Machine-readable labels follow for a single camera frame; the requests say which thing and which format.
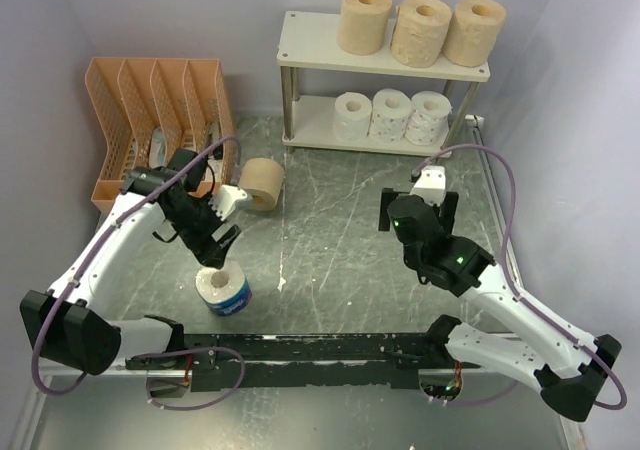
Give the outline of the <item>white roll blue wrapper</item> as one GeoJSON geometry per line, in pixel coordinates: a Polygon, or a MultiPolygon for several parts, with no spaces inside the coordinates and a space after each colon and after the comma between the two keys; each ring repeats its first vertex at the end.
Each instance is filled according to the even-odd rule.
{"type": "Polygon", "coordinates": [[[235,260],[227,260],[221,269],[202,268],[195,285],[207,307],[221,317],[244,309],[252,296],[245,273],[235,260]]]}

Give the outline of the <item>white roll red dots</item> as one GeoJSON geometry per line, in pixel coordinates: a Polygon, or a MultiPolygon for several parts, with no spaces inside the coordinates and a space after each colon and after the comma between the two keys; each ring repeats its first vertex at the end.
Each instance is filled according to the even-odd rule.
{"type": "Polygon", "coordinates": [[[413,112],[411,100],[401,91],[383,89],[372,100],[369,136],[380,143],[394,143],[404,137],[413,112]]]}

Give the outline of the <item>plain white paper roll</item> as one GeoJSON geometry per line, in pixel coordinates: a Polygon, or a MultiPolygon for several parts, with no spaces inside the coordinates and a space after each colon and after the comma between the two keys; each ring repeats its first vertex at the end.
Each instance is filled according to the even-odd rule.
{"type": "Polygon", "coordinates": [[[336,98],[332,130],[338,141],[353,143],[366,138],[372,115],[371,100],[356,92],[336,98]]]}

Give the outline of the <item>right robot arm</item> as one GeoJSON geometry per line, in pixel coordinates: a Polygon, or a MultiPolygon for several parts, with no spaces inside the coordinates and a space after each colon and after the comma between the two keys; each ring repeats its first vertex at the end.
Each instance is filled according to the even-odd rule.
{"type": "Polygon", "coordinates": [[[439,196],[438,203],[430,204],[416,192],[383,189],[380,230],[395,232],[404,264],[420,284],[432,284],[480,307],[518,338],[486,334],[442,315],[405,346],[384,348],[384,359],[401,368],[459,369],[464,363],[485,367],[533,389],[563,417],[585,421],[598,406],[605,382],[614,377],[621,343],[573,326],[516,286],[489,252],[453,235],[457,193],[439,196]]]}

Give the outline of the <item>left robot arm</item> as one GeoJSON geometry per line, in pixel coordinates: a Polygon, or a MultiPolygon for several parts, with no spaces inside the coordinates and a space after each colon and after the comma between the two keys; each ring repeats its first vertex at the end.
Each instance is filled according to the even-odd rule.
{"type": "Polygon", "coordinates": [[[102,314],[121,273],[140,246],[164,223],[205,267],[221,268],[240,230],[219,231],[250,196],[222,185],[214,195],[194,196],[207,169],[190,150],[177,150],[166,166],[133,169],[88,246],[44,292],[30,291],[20,313],[41,358],[84,374],[99,375],[120,359],[150,354],[162,368],[181,365],[187,355],[183,327],[165,317],[108,321],[102,314]]]}

